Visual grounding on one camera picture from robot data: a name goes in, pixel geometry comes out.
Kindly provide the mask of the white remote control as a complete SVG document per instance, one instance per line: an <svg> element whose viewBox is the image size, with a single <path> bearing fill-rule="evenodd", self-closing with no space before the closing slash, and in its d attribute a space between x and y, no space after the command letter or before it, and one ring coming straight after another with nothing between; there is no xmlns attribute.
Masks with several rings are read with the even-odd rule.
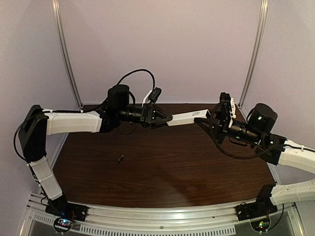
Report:
<svg viewBox="0 0 315 236"><path fill-rule="evenodd" d="M208 109L192 111L188 113L180 113L172 115L172 120L167 121L166 124L168 126L193 124L195 118L208 118L209 116L210 112Z"/></svg>

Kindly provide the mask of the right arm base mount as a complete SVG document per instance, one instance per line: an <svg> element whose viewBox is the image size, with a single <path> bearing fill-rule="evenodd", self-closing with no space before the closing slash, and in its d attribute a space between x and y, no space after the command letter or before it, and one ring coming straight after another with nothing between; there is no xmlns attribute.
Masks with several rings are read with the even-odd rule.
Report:
<svg viewBox="0 0 315 236"><path fill-rule="evenodd" d="M257 197L252 203L240 203L235 207L238 221L249 220L251 228L260 234L271 229L270 214L278 211L269 197Z"/></svg>

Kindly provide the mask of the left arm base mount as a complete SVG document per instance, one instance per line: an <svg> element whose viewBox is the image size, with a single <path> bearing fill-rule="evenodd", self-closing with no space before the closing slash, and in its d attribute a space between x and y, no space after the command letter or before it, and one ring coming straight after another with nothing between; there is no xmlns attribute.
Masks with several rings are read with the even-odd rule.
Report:
<svg viewBox="0 0 315 236"><path fill-rule="evenodd" d="M55 200L47 198L47 201L45 212L57 217L53 228L61 235L69 232L75 223L84 222L86 219L88 207L69 202L65 194Z"/></svg>

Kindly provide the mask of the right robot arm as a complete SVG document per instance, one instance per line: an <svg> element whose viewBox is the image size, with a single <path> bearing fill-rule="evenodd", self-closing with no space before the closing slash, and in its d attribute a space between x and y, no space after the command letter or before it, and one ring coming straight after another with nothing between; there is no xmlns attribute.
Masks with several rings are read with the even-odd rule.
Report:
<svg viewBox="0 0 315 236"><path fill-rule="evenodd" d="M217 104L213 110L192 113L192 120L201 126L213 140L218 150L233 159L250 160L260 158L272 165L295 167L315 172L315 151L286 137L271 132L278 115L269 106L258 103L250 111L246 121L235 120L232 105L227 100ZM234 139L237 145L254 148L254 154L241 156L222 148L225 138Z"/></svg>

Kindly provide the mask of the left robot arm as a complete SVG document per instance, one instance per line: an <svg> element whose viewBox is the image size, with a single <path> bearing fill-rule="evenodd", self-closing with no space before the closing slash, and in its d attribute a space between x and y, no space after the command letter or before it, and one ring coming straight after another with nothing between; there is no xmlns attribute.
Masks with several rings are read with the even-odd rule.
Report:
<svg viewBox="0 0 315 236"><path fill-rule="evenodd" d="M100 107L89 112L45 110L33 105L14 134L22 149L18 156L33 171L47 198L59 199L63 192L46 158L46 137L60 133L108 133L123 121L144 127L164 124L172 117L155 105L160 94L160 88L153 89L148 93L149 102L137 107L129 103L134 98L129 86L120 84L110 88Z"/></svg>

